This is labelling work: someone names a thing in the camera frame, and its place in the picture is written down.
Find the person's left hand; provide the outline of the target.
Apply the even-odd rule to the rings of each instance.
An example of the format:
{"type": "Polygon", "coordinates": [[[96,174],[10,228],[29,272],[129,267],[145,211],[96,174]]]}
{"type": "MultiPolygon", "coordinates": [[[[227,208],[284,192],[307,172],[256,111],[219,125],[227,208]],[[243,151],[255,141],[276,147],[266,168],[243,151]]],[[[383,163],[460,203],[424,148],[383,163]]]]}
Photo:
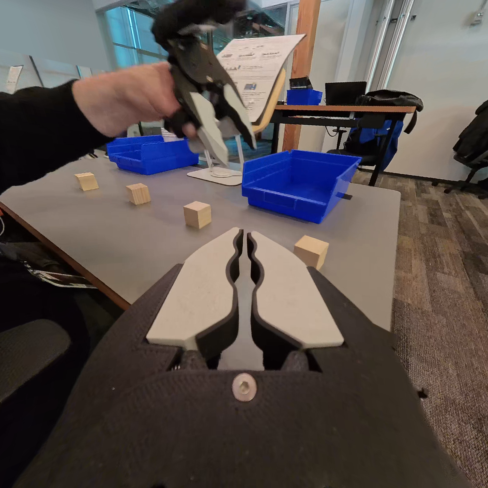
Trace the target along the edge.
{"type": "Polygon", "coordinates": [[[107,137],[118,136],[139,122],[170,119],[181,110],[167,62],[78,80],[72,94],[89,123],[107,137]]]}

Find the person's black clothing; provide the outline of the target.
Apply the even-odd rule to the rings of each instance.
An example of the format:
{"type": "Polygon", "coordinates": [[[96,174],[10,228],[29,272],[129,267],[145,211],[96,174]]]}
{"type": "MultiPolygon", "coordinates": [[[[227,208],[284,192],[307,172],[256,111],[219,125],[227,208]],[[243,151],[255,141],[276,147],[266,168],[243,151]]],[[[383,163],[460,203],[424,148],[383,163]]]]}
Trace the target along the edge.
{"type": "Polygon", "coordinates": [[[56,425],[82,368],[124,310],[98,289],[64,288],[33,276],[76,271],[11,216],[1,216],[1,333],[49,320],[70,338],[65,353],[1,403],[1,487],[12,487],[56,425]]]}

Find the black mesh chair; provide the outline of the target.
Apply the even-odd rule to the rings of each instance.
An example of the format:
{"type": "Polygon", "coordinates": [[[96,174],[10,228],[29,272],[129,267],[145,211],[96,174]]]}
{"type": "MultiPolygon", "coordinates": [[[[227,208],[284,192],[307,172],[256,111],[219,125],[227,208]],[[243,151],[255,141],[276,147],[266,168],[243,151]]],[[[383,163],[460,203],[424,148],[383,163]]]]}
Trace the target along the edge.
{"type": "Polygon", "coordinates": [[[69,334],[50,320],[35,320],[1,332],[1,403],[60,358],[69,334]]]}

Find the brown-edged office desk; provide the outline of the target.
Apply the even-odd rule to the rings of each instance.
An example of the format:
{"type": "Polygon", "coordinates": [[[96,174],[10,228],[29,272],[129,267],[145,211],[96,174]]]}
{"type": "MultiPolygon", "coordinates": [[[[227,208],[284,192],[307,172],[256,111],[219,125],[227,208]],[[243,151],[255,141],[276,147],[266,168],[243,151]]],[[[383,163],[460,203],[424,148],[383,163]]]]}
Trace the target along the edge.
{"type": "Polygon", "coordinates": [[[403,121],[406,115],[416,122],[417,109],[414,106],[366,106],[366,105],[288,105],[278,103],[272,112],[270,122],[274,124],[271,154],[278,151],[281,125],[307,125],[344,128],[381,128],[386,120],[391,121],[388,134],[380,146],[369,186],[374,187],[380,175],[381,164],[385,159],[393,126],[403,121]]]}

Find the black swivel chair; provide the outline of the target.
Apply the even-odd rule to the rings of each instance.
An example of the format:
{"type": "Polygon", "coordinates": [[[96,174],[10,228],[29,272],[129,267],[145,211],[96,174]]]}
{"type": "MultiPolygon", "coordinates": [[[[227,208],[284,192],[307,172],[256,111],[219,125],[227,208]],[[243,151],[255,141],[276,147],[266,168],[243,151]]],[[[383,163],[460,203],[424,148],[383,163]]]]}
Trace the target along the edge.
{"type": "Polygon", "coordinates": [[[473,178],[475,174],[482,169],[487,168],[487,160],[482,160],[481,162],[475,164],[469,164],[468,167],[470,168],[470,172],[467,175],[465,180],[459,180],[455,182],[453,185],[447,187],[444,190],[445,194],[450,194],[453,191],[470,191],[478,194],[479,199],[487,198],[487,188],[481,187],[478,184],[473,183],[473,178]]]}

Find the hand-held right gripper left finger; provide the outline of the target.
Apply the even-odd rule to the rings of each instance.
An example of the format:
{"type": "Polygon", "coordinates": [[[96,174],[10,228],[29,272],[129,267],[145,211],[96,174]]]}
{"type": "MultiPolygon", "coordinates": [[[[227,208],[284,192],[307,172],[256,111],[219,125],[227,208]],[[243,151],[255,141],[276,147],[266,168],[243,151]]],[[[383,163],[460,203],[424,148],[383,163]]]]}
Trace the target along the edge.
{"type": "Polygon", "coordinates": [[[149,344],[199,352],[209,369],[218,368],[239,333],[242,244],[243,229],[233,227],[185,260],[146,334],[149,344]]]}

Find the printed paper sheet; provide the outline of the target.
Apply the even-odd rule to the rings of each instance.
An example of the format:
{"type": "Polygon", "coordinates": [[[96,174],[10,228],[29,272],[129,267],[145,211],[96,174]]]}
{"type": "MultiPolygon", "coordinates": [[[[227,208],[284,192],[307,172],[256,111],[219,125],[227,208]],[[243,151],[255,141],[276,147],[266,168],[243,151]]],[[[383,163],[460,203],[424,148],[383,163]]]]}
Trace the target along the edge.
{"type": "Polygon", "coordinates": [[[217,54],[233,80],[251,123],[265,110],[285,61],[306,34],[234,39],[217,54]]]}

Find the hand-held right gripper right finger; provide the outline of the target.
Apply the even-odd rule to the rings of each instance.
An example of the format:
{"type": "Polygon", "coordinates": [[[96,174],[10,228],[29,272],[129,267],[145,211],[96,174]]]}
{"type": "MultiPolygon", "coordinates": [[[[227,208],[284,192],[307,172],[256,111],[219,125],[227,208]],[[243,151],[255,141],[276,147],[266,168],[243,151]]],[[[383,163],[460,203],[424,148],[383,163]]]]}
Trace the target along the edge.
{"type": "Polygon", "coordinates": [[[264,369],[281,369],[291,352],[344,345],[305,263],[257,231],[247,233],[247,255],[254,283],[251,334],[264,369]]]}

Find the wooden pillar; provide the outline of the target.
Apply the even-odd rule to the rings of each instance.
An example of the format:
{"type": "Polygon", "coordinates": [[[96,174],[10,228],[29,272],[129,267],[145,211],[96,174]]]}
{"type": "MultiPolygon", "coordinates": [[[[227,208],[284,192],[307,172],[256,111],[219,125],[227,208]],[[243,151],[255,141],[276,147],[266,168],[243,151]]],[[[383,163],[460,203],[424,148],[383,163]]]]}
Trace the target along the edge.
{"type": "MultiPolygon", "coordinates": [[[[309,76],[317,32],[321,1],[300,1],[297,16],[296,34],[305,37],[296,46],[291,68],[292,78],[309,76]]],[[[298,149],[301,125],[285,125],[282,151],[298,149]]]]}

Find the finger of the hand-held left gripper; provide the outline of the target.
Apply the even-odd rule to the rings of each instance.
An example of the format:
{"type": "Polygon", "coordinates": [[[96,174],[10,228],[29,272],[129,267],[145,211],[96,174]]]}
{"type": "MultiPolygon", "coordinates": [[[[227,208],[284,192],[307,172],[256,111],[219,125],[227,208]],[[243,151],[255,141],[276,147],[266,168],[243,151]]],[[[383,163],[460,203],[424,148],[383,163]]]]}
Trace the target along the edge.
{"type": "Polygon", "coordinates": [[[224,118],[223,134],[225,137],[241,135],[243,140],[252,149],[257,149],[254,131],[239,94],[230,84],[223,87],[224,118]]]}
{"type": "Polygon", "coordinates": [[[188,140],[190,151],[199,154],[206,150],[219,164],[228,167],[228,149],[219,128],[214,105],[198,92],[190,92],[190,96],[200,123],[197,137],[188,140]]]}

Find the black office chair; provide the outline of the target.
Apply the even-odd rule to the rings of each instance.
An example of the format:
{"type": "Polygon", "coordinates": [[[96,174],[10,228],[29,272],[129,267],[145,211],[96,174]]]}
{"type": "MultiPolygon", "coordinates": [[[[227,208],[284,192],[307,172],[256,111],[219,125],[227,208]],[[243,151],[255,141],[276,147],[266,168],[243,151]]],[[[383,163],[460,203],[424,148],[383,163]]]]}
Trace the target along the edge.
{"type": "Polygon", "coordinates": [[[351,128],[342,149],[327,151],[328,154],[361,159],[360,166],[375,168],[380,160],[380,153],[385,135],[376,129],[351,128]]]}
{"type": "Polygon", "coordinates": [[[475,117],[460,133],[453,147],[454,158],[461,163],[471,163],[487,151],[487,101],[475,111],[475,117]]]}

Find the blue plastic bin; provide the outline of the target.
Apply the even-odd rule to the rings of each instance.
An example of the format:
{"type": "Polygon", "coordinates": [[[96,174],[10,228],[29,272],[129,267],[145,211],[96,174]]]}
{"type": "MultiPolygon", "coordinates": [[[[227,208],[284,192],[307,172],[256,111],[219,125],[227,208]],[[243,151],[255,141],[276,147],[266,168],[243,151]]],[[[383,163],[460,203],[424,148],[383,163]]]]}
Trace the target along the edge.
{"type": "Polygon", "coordinates": [[[292,150],[244,163],[248,204],[320,224],[349,187],[361,159],[292,150]]]}
{"type": "Polygon", "coordinates": [[[141,175],[153,175],[197,165],[187,140],[165,142],[161,135],[116,138],[107,143],[107,155],[121,170],[141,175]]]}

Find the black laptop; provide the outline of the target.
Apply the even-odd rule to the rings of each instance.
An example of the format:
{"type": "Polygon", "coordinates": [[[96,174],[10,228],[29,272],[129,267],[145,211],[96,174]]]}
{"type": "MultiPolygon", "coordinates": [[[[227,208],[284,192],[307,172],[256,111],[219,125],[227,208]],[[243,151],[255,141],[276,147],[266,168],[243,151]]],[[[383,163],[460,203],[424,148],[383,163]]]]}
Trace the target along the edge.
{"type": "Polygon", "coordinates": [[[359,97],[365,95],[366,81],[326,82],[325,104],[327,106],[353,106],[359,97]]]}

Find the person's left forearm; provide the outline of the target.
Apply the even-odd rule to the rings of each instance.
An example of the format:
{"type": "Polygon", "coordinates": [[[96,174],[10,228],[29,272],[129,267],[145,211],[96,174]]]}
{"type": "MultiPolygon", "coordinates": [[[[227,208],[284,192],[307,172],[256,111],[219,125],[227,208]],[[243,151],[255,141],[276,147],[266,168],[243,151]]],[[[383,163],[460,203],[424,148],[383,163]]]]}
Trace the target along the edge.
{"type": "Polygon", "coordinates": [[[1,92],[1,194],[115,139],[97,131],[81,112],[74,82],[1,92]]]}

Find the silver metal pipes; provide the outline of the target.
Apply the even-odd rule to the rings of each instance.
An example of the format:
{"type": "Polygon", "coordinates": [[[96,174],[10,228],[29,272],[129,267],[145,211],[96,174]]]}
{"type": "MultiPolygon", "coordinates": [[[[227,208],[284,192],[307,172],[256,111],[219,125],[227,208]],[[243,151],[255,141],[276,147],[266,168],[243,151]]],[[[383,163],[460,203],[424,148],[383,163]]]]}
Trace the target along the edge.
{"type": "Polygon", "coordinates": [[[379,1],[365,68],[366,92],[386,89],[411,19],[415,1],[379,1]]]}

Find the black office chair right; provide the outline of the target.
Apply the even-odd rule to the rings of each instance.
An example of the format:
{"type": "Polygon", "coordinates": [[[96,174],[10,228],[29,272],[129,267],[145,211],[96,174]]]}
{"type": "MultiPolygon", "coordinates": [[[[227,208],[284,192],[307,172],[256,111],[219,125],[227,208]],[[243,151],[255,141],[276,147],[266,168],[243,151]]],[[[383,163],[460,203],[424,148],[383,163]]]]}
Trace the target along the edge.
{"type": "Polygon", "coordinates": [[[487,101],[475,111],[475,117],[460,133],[453,147],[454,158],[461,163],[471,163],[487,151],[487,101]]]}

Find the black backpack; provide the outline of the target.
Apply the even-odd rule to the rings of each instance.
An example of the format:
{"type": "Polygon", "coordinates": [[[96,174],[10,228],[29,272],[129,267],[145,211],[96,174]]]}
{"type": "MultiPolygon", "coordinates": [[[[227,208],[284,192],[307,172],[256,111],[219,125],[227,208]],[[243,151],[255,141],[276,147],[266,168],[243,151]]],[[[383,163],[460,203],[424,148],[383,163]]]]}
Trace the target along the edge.
{"type": "Polygon", "coordinates": [[[417,123],[417,113],[424,109],[423,100],[418,96],[398,90],[380,89],[359,95],[355,100],[356,105],[361,106],[412,106],[416,108],[410,123],[404,132],[410,134],[417,123]]]}

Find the small blue bin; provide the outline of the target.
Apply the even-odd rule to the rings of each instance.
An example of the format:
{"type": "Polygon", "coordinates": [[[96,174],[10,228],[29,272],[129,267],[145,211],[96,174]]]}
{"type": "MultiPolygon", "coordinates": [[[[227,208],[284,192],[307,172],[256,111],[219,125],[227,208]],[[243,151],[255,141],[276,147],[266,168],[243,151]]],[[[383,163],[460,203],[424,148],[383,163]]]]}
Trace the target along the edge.
{"type": "Polygon", "coordinates": [[[319,106],[323,98],[323,92],[309,88],[289,89],[286,96],[287,105],[319,106]]]}

